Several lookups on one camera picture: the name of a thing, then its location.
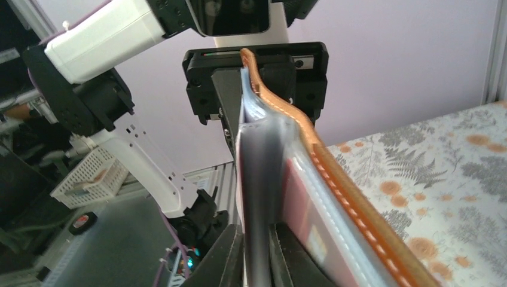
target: stitching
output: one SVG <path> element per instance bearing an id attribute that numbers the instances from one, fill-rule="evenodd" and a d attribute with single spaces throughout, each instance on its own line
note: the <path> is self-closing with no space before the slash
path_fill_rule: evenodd
<path id="1" fill-rule="evenodd" d="M 243 62 L 246 65 L 248 65 L 249 59 L 247 57 L 242 57 L 242 58 L 244 60 Z M 256 94 L 260 94 L 259 89 L 258 88 L 255 89 L 255 87 L 258 87 L 258 86 L 254 84 L 254 81 L 253 81 L 253 79 L 252 79 L 251 76 L 250 76 L 250 79 L 251 79 L 252 89 L 254 89 L 254 92 Z M 295 116 L 291 115 L 288 111 L 286 111 L 285 109 L 281 108 L 279 105 L 276 105 L 270 99 L 267 99 L 267 98 L 264 97 L 263 100 L 266 101 L 266 102 L 268 102 L 270 105 L 275 106 L 276 108 L 278 108 L 278 110 L 280 110 L 282 113 L 284 113 L 285 115 L 287 115 L 289 118 L 295 120 L 296 123 L 298 123 L 302 129 L 305 129 L 302 126 L 301 121 L 299 119 L 297 119 Z M 327 171 L 325 170 L 325 168 L 320 163 L 320 161 L 317 158 L 315 152 L 311 152 L 310 155 L 311 155 L 310 157 L 311 157 L 312 161 L 314 162 L 314 164 L 316 165 L 317 169 L 320 170 L 323 173 L 322 176 L 325 178 L 325 181 L 328 184 L 328 186 L 331 187 L 332 191 L 338 196 L 338 199 L 341 202 L 342 206 L 350 206 L 350 203 L 347 201 L 347 199 L 343 196 L 343 194 L 338 190 L 337 186 L 331 180 L 331 177 L 328 175 Z M 382 245 L 378 243 L 378 241 L 375 239 L 375 237 L 373 236 L 373 234 L 371 233 L 371 231 L 368 230 L 368 227 L 360 219 L 360 217 L 358 216 L 357 212 L 355 212 L 355 210 L 353 208 L 351 208 L 351 207 L 348 208 L 348 209 L 346 209 L 346 210 L 348 211 L 349 216 L 352 217 L 352 220 L 354 220 L 354 222 L 358 225 L 359 229 L 361 229 L 362 233 L 364 235 L 366 235 L 365 238 L 366 238 L 367 241 L 369 241 L 370 245 L 372 247 L 376 248 L 379 251 L 380 254 L 377 254 L 377 255 L 379 255 L 380 257 L 382 257 L 383 261 L 387 263 L 386 267 L 392 273 L 395 274 L 395 277 L 397 278 L 398 282 L 402 283 L 405 287 L 412 287 L 412 285 L 410 284 L 409 281 L 407 281 L 407 279 L 405 278 L 405 276 L 403 274 L 400 274 L 399 269 L 396 266 L 396 264 L 394 263 L 394 261 L 391 258 L 389 258 L 389 256 L 387 255 L 387 253 L 383 249 Z"/>

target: wall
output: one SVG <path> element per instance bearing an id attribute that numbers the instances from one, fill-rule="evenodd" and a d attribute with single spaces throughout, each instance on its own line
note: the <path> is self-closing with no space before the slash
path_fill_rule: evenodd
<path id="1" fill-rule="evenodd" d="M 100 0 L 39 2 L 61 26 Z M 496 7 L 493 0 L 320 0 L 289 34 L 292 42 L 327 45 L 328 92 L 316 124 L 326 144 L 479 105 Z M 184 53 L 212 46 L 187 31 L 118 67 L 141 122 L 184 171 L 230 160 L 219 123 L 201 126 L 184 90 Z"/>

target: flower pattern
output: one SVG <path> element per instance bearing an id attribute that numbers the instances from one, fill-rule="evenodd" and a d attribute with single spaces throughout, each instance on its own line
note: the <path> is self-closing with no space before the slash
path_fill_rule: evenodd
<path id="1" fill-rule="evenodd" d="M 505 108 L 479 106 L 329 147 L 443 286 L 506 286 Z"/>

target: basket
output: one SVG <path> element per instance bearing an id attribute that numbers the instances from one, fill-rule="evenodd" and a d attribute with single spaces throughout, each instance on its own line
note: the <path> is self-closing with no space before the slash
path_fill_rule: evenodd
<path id="1" fill-rule="evenodd" d="M 68 208 L 111 199 L 129 171 L 104 148 L 92 150 L 51 192 L 51 196 Z"/>

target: orange trim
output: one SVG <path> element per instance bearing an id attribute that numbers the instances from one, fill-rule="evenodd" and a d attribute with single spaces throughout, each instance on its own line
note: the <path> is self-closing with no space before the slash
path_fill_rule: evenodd
<path id="1" fill-rule="evenodd" d="M 243 65 L 248 67 L 250 72 L 252 90 L 271 107 L 298 123 L 301 139 L 317 171 L 398 285 L 402 287 L 439 286 L 337 164 L 306 114 L 276 96 L 264 85 L 253 52 L 244 48 L 241 50 L 241 56 Z"/>

